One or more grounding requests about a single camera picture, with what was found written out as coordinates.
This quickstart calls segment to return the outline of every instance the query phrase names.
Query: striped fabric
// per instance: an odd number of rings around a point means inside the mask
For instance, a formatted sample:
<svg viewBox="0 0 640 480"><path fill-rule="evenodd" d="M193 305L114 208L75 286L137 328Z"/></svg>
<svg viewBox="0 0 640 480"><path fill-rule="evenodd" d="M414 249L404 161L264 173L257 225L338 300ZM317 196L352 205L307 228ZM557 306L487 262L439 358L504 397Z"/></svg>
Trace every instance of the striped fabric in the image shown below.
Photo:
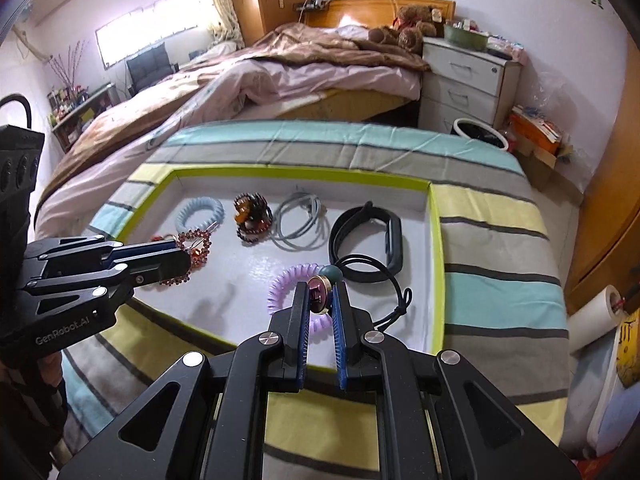
<svg viewBox="0 0 640 480"><path fill-rule="evenodd" d="M407 128L292 122L217 123L178 132L131 175L88 232L122 235L176 168L271 164L400 174L432 183L446 280L445 348L463 353L556 443L568 393L562 290L530 186L509 154ZM232 346L135 300L117 324L68 348L65 438L79 450L182 354ZM345 397L310 369L308 389L271 394L265 478L376 478L369 397Z"/></svg>

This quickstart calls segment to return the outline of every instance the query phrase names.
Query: nightstand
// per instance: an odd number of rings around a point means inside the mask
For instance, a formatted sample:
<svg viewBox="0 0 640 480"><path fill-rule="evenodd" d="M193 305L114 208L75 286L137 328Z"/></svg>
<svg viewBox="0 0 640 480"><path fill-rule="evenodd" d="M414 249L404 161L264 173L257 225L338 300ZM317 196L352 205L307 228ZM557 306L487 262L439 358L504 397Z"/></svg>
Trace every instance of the nightstand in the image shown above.
<svg viewBox="0 0 640 480"><path fill-rule="evenodd" d="M509 115L522 66L441 38L425 38L422 57L431 67L422 80L418 127L449 133L459 118L498 129Z"/></svg>

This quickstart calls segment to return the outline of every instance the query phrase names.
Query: orange box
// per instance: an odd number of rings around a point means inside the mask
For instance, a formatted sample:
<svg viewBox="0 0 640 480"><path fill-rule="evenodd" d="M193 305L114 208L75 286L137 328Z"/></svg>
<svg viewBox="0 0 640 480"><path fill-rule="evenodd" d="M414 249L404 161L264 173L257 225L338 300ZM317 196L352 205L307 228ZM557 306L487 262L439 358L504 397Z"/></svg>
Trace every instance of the orange box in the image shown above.
<svg viewBox="0 0 640 480"><path fill-rule="evenodd" d="M544 121L540 118L527 117L517 108L514 108L509 115L511 128L514 132L526 137L536 146L542 148L546 152L555 155L560 147L560 136L553 123Z"/></svg>

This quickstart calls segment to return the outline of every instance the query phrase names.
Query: trash can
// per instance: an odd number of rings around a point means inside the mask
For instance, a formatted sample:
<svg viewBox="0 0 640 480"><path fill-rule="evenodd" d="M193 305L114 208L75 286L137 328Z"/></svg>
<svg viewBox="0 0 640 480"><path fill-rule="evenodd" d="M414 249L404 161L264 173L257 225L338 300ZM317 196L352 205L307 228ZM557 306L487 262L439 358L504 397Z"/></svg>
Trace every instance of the trash can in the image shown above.
<svg viewBox="0 0 640 480"><path fill-rule="evenodd" d="M503 134L475 119L456 119L451 128L451 134L465 137L465 139L482 140L503 152L506 152L509 147Z"/></svg>

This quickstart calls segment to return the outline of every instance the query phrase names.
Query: drawer handle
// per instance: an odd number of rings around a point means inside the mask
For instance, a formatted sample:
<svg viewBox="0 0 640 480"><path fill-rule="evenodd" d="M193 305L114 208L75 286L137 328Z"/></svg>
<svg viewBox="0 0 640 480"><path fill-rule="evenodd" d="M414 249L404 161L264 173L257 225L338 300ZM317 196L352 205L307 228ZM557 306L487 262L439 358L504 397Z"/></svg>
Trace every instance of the drawer handle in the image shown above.
<svg viewBox="0 0 640 480"><path fill-rule="evenodd" d="M459 97L460 99L464 99L467 104L469 102L469 96L464 94L459 94L458 92L454 92L453 90L447 90L449 92L450 97L453 99L454 97Z"/></svg>
<svg viewBox="0 0 640 480"><path fill-rule="evenodd" d="M466 69L466 70L469 70L469 72L473 72L473 69L472 69L469 65L460 65L460 64L458 64L458 63L454 63L453 61L449 61L449 64L450 64L451 66L457 66L457 67L460 67L460 68L464 68L464 69Z"/></svg>

